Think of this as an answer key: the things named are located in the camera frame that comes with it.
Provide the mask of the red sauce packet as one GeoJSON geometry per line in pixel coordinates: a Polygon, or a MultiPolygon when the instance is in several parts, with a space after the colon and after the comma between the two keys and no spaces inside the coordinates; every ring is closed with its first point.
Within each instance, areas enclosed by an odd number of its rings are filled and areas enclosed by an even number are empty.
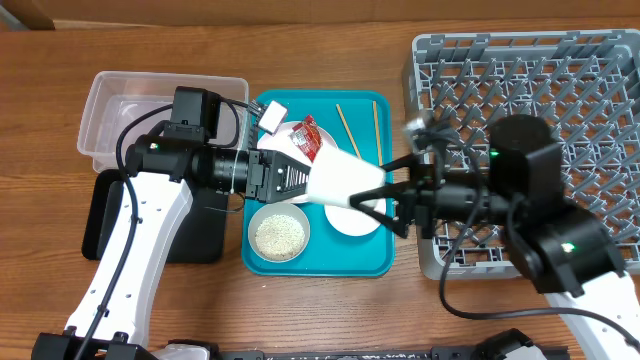
{"type": "Polygon", "coordinates": [[[319,127],[311,115],[307,115],[292,128],[289,138],[311,162],[315,160],[323,145],[319,127]]]}

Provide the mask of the grey bowl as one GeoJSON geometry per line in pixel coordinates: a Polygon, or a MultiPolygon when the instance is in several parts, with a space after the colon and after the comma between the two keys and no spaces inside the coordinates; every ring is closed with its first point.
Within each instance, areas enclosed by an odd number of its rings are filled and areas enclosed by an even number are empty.
{"type": "Polygon", "coordinates": [[[251,249],[263,260],[284,263],[298,257],[310,240],[310,223],[296,205],[276,203],[262,206],[248,225],[251,249]]]}

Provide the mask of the white rice pile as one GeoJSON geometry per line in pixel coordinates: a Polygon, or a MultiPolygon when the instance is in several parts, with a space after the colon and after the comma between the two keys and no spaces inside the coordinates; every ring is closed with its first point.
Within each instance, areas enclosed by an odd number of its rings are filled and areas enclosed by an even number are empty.
{"type": "Polygon", "coordinates": [[[302,225],[288,215],[265,218],[255,233],[258,252],[269,260],[289,260],[302,250],[304,243],[305,231],[302,225]]]}

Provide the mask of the white cup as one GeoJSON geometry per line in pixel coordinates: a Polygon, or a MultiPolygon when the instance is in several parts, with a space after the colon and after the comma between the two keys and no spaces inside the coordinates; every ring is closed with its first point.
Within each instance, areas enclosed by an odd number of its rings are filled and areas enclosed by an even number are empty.
{"type": "Polygon", "coordinates": [[[358,157],[332,146],[317,153],[306,185],[308,200],[350,208],[349,198],[385,183],[385,172],[358,157]]]}

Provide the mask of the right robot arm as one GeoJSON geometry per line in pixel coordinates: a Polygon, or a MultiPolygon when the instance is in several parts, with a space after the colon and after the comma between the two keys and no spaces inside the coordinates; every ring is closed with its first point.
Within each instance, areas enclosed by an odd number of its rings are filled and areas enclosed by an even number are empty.
{"type": "Polygon", "coordinates": [[[469,320],[560,316],[589,359],[639,356],[639,301],[620,251],[601,221],[564,194],[562,147],[546,121],[503,117],[488,127],[489,170],[469,148],[468,174],[445,170],[446,148],[462,142],[444,122],[420,116],[406,126],[411,154],[383,165],[406,168],[409,180],[350,196],[354,209],[398,236],[414,225],[431,238],[437,221],[461,221],[451,250],[483,222],[503,228],[502,242],[516,270],[545,296],[546,308],[469,312],[439,297],[451,314],[469,320]]]}

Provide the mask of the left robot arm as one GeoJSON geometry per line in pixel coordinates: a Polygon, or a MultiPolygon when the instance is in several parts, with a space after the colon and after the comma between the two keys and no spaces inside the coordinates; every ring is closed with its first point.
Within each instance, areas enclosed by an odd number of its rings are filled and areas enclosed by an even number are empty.
{"type": "Polygon", "coordinates": [[[146,348],[151,310],[169,250],[193,203],[192,190],[238,193],[276,203],[303,194],[309,166],[274,150],[243,149],[243,122],[234,140],[214,145],[220,108],[237,107],[217,93],[179,86],[166,105],[169,120],[134,144],[116,142],[122,197],[94,278],[60,334],[42,333],[31,356],[45,359],[216,359],[212,343],[175,340],[146,348]]]}

